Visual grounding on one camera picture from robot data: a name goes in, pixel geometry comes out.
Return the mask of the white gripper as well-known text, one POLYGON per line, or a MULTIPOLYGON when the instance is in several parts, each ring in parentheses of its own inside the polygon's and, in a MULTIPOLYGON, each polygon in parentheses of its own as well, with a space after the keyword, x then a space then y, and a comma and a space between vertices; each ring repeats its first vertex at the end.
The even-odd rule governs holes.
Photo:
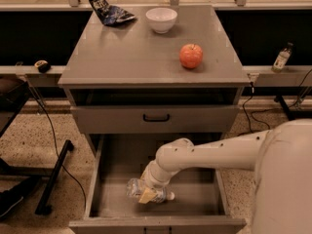
POLYGON ((176 172, 167 172, 162 169, 155 161, 151 161, 146 166, 140 178, 145 182, 147 187, 143 190, 138 201, 141 204, 147 204, 148 202, 152 201, 157 196, 157 192, 154 189, 160 190, 167 187, 175 175, 176 172))

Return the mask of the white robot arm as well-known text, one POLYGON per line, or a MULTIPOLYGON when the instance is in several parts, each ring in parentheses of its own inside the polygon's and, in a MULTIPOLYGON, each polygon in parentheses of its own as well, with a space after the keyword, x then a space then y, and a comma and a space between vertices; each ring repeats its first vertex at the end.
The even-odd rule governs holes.
POLYGON ((312 234, 312 120, 201 145, 180 138, 162 145, 141 178, 142 204, 188 168, 254 171, 253 234, 312 234))

